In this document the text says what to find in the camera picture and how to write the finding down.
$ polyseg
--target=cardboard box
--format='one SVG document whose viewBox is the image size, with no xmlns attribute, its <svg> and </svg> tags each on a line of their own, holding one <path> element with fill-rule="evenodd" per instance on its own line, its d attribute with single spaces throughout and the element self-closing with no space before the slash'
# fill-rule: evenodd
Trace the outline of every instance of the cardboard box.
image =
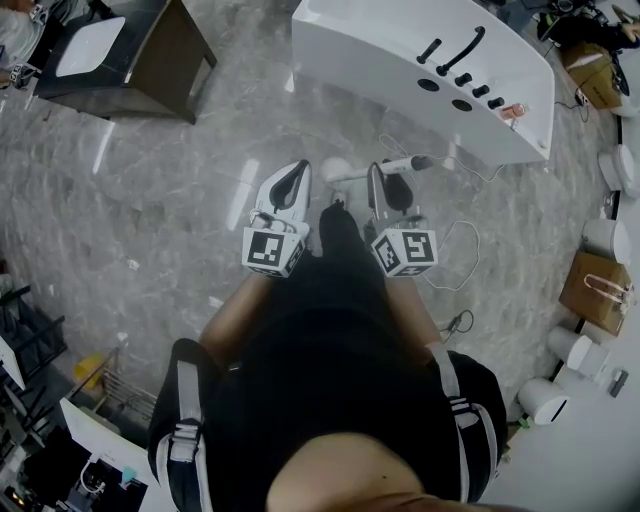
<svg viewBox="0 0 640 512">
<path fill-rule="evenodd" d="M 578 252 L 560 295 L 560 303 L 587 322 L 617 336 L 625 314 L 621 311 L 619 303 L 585 284 L 584 278 L 589 274 L 616 283 L 625 289 L 632 286 L 631 277 L 624 265 L 594 254 Z M 612 287 L 593 279 L 589 280 L 589 284 L 611 295 L 617 293 Z"/>
<path fill-rule="evenodd" d="M 611 62 L 609 52 L 593 43 L 579 43 L 562 52 L 567 73 L 599 110 L 622 105 L 620 93 L 613 86 L 613 65 L 607 62 Z"/>
</svg>

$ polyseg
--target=bottle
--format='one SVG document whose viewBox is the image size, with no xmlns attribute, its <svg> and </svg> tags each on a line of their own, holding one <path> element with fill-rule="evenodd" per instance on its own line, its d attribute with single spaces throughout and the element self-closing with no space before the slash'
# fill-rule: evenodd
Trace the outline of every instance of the bottle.
<svg viewBox="0 0 640 512">
<path fill-rule="evenodd" d="M 500 117 L 502 119 L 516 119 L 522 117 L 526 113 L 526 109 L 522 103 L 514 103 L 509 107 L 504 107 L 500 111 Z"/>
</svg>

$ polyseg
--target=black shirt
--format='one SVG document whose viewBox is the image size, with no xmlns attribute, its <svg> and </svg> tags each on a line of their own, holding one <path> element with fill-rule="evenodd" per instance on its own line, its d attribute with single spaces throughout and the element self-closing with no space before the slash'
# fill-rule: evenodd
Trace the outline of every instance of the black shirt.
<svg viewBox="0 0 640 512">
<path fill-rule="evenodd" d="M 314 295 L 314 279 L 322 290 L 339 283 L 350 291 L 327 302 Z M 303 296 L 299 283 L 283 283 L 275 296 L 288 297 L 288 305 L 284 311 L 278 307 L 282 314 L 273 313 L 274 320 L 255 335 L 240 369 L 222 379 L 201 346 L 176 342 L 150 428 L 154 471 L 155 447 L 179 419 L 173 361 L 180 359 L 199 368 L 214 510 L 263 511 L 288 459 L 314 437 L 338 432 L 377 439 L 411 466 L 426 493 L 457 499 L 458 438 L 435 363 L 420 367 L 402 350 L 375 283 L 353 274 L 336 276 L 336 269 L 326 266 L 314 267 Z M 362 293 L 361 301 L 354 302 L 354 290 Z M 294 296 L 299 301 L 292 303 Z M 505 409 L 495 377 L 466 356 L 452 354 L 452 361 L 461 392 L 489 411 L 503 446 Z M 479 428 L 467 429 L 477 437 L 471 449 L 467 446 L 472 500 L 489 476 L 487 442 Z"/>
</svg>

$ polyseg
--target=black handle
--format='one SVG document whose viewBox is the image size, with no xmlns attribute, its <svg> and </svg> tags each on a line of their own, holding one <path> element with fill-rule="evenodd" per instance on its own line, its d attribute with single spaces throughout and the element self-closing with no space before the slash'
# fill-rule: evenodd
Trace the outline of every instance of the black handle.
<svg viewBox="0 0 640 512">
<path fill-rule="evenodd" d="M 442 44 L 442 39 L 434 39 L 433 43 L 431 43 L 429 45 L 429 48 L 427 48 L 424 53 L 422 55 L 420 55 L 416 60 L 420 63 L 420 64 L 424 64 L 427 62 L 427 59 L 429 58 L 429 56 L 435 52 L 438 49 L 438 46 L 440 46 Z"/>
<path fill-rule="evenodd" d="M 487 102 L 487 105 L 489 105 L 489 108 L 491 110 L 495 110 L 496 108 L 501 107 L 502 105 L 504 105 L 504 99 L 498 97 L 496 99 L 489 100 Z"/>
<path fill-rule="evenodd" d="M 471 41 L 469 46 L 467 46 L 464 50 L 462 50 L 458 55 L 456 55 L 453 59 L 447 62 L 444 66 L 438 66 L 436 68 L 436 73 L 438 73 L 440 76 L 445 76 L 453 66 L 455 66 L 458 62 L 460 62 L 467 55 L 469 55 L 475 49 L 475 47 L 478 46 L 478 44 L 480 44 L 480 41 L 482 41 L 482 38 L 487 33 L 487 31 L 484 27 L 476 27 L 476 32 L 478 35 L 476 35 L 476 37 L 473 38 L 473 41 Z"/>
<path fill-rule="evenodd" d="M 469 73 L 465 73 L 462 76 L 456 78 L 455 82 L 458 87 L 462 87 L 464 84 L 468 84 L 473 80 L 473 77 Z"/>
<path fill-rule="evenodd" d="M 490 90 L 491 89 L 489 89 L 488 85 L 481 85 L 477 89 L 474 89 L 473 91 L 471 91 L 471 93 L 473 94 L 474 98 L 480 98 L 481 96 L 484 96 L 485 94 L 489 94 Z"/>
</svg>

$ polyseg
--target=gray marble floor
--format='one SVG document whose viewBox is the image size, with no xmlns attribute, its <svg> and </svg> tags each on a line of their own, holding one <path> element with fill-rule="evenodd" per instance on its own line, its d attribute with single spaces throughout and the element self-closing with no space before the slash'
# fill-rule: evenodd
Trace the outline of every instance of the gray marble floor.
<svg viewBox="0 0 640 512">
<path fill-rule="evenodd" d="M 208 78 L 195 126 L 172 120 L 114 123 L 11 91 L 0 113 L 0 250 L 17 283 L 31 283 L 51 315 L 64 314 L 68 362 L 128 336 L 123 370 L 157 391 L 172 342 L 195 337 L 246 272 L 241 232 L 259 184 L 293 160 L 316 170 L 328 157 L 355 166 L 391 156 L 387 133 L 409 152 L 445 155 L 448 143 L 366 99 L 292 79 L 292 0 L 188 0 L 220 64 Z M 541 53 L 547 50 L 540 45 Z M 557 100 L 574 85 L 555 51 Z M 480 264 L 459 292 L 419 280 L 435 320 L 462 309 L 476 323 L 450 346 L 491 368 L 505 401 L 548 374 L 547 332 L 584 221 L 605 195 L 596 154 L 615 140 L 611 115 L 556 108 L 551 159 L 505 168 L 490 184 L 455 167 L 416 177 L 439 239 L 471 221 Z M 484 176 L 494 169 L 459 151 Z M 329 191 L 314 176 L 310 218 Z M 367 218 L 364 183 L 353 212 Z M 457 227 L 430 272 L 456 287 L 475 262 L 474 233 Z"/>
</svg>

